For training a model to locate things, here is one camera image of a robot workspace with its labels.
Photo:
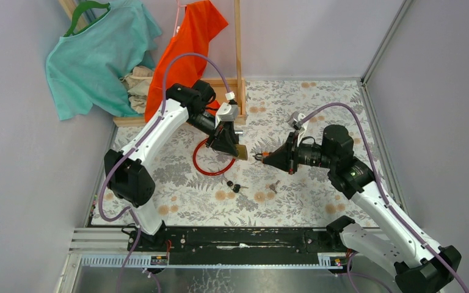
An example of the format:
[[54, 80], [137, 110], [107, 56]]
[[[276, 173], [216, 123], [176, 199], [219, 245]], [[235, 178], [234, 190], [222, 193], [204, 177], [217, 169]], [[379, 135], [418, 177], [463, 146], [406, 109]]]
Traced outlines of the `brass padlock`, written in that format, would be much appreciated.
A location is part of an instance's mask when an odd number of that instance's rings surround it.
[[235, 147], [237, 151], [236, 159], [247, 161], [248, 156], [249, 156], [247, 152], [247, 147], [245, 145], [240, 145], [240, 144], [236, 144]]

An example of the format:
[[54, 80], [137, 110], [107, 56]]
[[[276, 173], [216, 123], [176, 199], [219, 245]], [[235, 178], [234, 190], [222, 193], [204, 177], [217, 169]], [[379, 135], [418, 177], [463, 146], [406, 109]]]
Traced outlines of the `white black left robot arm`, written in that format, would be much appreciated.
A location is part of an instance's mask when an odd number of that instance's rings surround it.
[[165, 92], [162, 112], [127, 146], [120, 151], [109, 150], [104, 157], [106, 186], [127, 202], [138, 229], [143, 232], [141, 241], [151, 251], [163, 247], [165, 235], [159, 230], [163, 220], [151, 199], [156, 184], [149, 171], [155, 157], [181, 125], [188, 123], [206, 134], [208, 148], [235, 159], [247, 159], [247, 148], [239, 143], [234, 127], [239, 115], [235, 94], [229, 90], [225, 96], [226, 102], [213, 115], [206, 110], [216, 97], [209, 83], [198, 80], [192, 87], [172, 85]]

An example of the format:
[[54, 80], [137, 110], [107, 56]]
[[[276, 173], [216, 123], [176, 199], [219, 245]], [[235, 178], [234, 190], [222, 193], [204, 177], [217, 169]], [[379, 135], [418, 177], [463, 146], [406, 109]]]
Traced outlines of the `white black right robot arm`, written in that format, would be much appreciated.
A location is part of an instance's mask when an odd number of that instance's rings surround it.
[[425, 233], [379, 186], [372, 169], [354, 155], [354, 141], [341, 125], [323, 130], [320, 144], [304, 143], [300, 131], [290, 132], [285, 143], [254, 158], [290, 175], [300, 165], [326, 168], [332, 186], [365, 211], [383, 233], [383, 240], [354, 220], [342, 216], [327, 226], [327, 246], [345, 247], [367, 257], [394, 277], [402, 292], [439, 292], [456, 280], [462, 259], [452, 245], [442, 247]]

